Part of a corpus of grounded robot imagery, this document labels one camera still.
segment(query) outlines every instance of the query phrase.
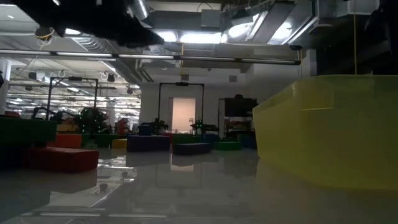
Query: doorway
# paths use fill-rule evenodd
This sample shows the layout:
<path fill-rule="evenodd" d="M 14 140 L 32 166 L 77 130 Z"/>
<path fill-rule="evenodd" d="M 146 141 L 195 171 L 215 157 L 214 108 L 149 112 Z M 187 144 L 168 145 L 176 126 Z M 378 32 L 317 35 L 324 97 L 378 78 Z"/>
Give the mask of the doorway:
<path fill-rule="evenodd" d="M 195 122 L 196 99 L 172 98 L 172 132 L 192 133 L 191 124 Z"/>

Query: ceiling vent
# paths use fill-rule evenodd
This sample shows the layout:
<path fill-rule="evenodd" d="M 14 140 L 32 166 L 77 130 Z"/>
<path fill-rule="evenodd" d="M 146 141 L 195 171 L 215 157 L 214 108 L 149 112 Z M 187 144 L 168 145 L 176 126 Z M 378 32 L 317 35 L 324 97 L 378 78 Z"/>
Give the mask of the ceiling vent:
<path fill-rule="evenodd" d="M 236 75 L 230 75 L 229 82 L 238 82 L 238 77 Z"/>
<path fill-rule="evenodd" d="M 181 74 L 181 81 L 189 81 L 189 75 L 188 74 Z"/>

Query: yellow platform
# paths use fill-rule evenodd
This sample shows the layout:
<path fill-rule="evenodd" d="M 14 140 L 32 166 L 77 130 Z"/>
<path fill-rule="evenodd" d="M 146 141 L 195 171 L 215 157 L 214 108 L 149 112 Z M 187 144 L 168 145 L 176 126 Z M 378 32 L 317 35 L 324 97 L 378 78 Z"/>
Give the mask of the yellow platform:
<path fill-rule="evenodd" d="M 127 139 L 115 139 L 112 141 L 112 149 L 127 150 Z"/>
<path fill-rule="evenodd" d="M 294 82 L 253 109 L 259 156 L 327 187 L 398 189 L 398 76 Z"/>

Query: white floor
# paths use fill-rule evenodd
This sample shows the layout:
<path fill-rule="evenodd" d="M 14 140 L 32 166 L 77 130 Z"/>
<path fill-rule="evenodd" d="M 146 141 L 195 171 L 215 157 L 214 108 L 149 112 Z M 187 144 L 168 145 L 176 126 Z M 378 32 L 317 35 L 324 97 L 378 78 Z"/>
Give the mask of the white floor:
<path fill-rule="evenodd" d="M 323 189 L 253 150 L 101 151 L 97 170 L 2 172 L 0 223 L 397 223 L 396 192 Z"/>

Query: reflective floor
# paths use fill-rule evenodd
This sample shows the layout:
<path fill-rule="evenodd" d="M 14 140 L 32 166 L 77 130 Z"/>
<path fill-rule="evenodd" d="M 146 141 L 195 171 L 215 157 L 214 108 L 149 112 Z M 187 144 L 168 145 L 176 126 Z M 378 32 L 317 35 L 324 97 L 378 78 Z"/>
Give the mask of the reflective floor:
<path fill-rule="evenodd" d="M 398 223 L 397 192 L 324 189 L 253 150 L 100 153 L 83 174 L 1 173 L 0 223 Z"/>

